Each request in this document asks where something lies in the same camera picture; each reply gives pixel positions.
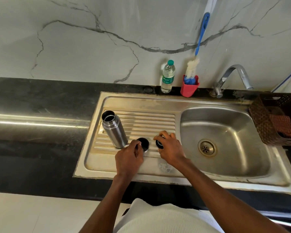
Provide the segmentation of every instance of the faucet spout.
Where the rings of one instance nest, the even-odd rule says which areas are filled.
[[[221,79],[216,82],[213,86],[213,90],[210,92],[210,95],[213,97],[217,97],[217,98],[221,98],[223,96],[222,94],[222,89],[221,87],[223,86],[223,84],[225,83],[226,79],[230,76],[230,74],[237,69],[239,76],[241,77],[241,80],[244,84],[244,87],[246,89],[253,89],[253,86],[251,86],[248,74],[246,72],[246,70],[244,69],[244,67],[242,65],[232,65],[231,67],[229,67],[225,73],[223,74],[223,76],[221,77]]]

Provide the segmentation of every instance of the blue brush handle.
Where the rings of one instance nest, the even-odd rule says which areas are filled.
[[[197,45],[197,48],[195,50],[195,55],[198,54],[200,42],[202,41],[203,35],[204,35],[205,31],[206,31],[206,27],[208,25],[209,18],[210,18],[210,13],[206,12],[204,14],[204,17],[203,17],[202,26],[201,26],[201,29],[200,29],[199,40],[198,40],[198,45]]]

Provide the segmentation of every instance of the sink basin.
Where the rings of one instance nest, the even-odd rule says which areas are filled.
[[[235,177],[269,172],[269,153],[246,112],[202,106],[185,110],[180,123],[184,153],[200,170]]]
[[[153,137],[175,133],[188,158],[224,188],[291,194],[291,164],[281,146],[262,143],[248,114],[250,101],[184,98],[102,92],[74,172],[74,177],[112,179],[115,148],[101,124],[113,110],[121,119],[128,143],[144,137],[144,153],[134,181],[190,185],[160,157]]]

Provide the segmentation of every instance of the black granite countertop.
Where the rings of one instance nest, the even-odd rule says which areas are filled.
[[[102,200],[112,180],[72,177],[100,92],[144,93],[148,90],[142,85],[0,78],[0,119],[5,121],[0,123],[4,124],[0,125],[0,192]],[[155,87],[152,94],[160,94],[160,88]],[[170,94],[180,95],[180,88],[173,88]],[[223,98],[254,99],[256,95],[257,92],[225,90]],[[198,89],[193,96],[208,97],[209,92]],[[43,117],[52,121],[81,121],[83,129],[65,130],[58,134],[58,139],[35,138],[36,131],[21,125],[11,128],[13,122],[6,122],[24,116],[28,116],[28,120]],[[65,138],[67,133],[75,135],[68,139]],[[285,149],[291,162],[291,147]],[[291,213],[291,195],[229,191],[257,210]],[[152,205],[172,203],[206,209],[191,186],[132,182],[122,202],[131,203],[135,198]]]

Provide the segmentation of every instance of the red brush holder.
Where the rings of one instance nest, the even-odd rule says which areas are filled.
[[[196,91],[196,89],[199,86],[197,75],[195,75],[195,80],[196,80],[195,85],[187,85],[187,84],[184,84],[184,81],[182,81],[182,87],[180,91],[181,95],[183,95],[184,97],[190,97],[193,95],[193,93]]]

